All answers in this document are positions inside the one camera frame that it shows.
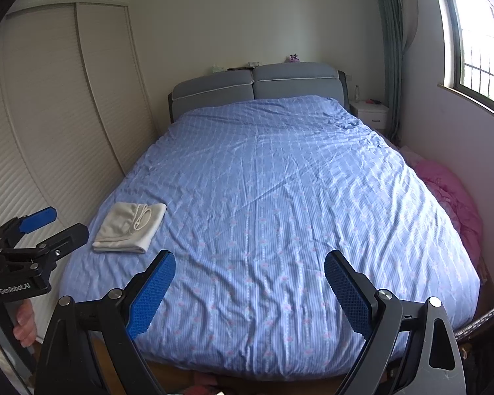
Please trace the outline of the person's left hand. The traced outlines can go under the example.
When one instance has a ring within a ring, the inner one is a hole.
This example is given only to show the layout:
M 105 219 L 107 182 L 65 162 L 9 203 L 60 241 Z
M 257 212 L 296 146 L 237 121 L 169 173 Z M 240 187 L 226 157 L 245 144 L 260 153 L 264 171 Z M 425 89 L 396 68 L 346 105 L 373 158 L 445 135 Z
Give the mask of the person's left hand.
M 31 347 L 36 340 L 35 311 L 29 299 L 23 300 L 17 307 L 13 335 L 24 348 Z

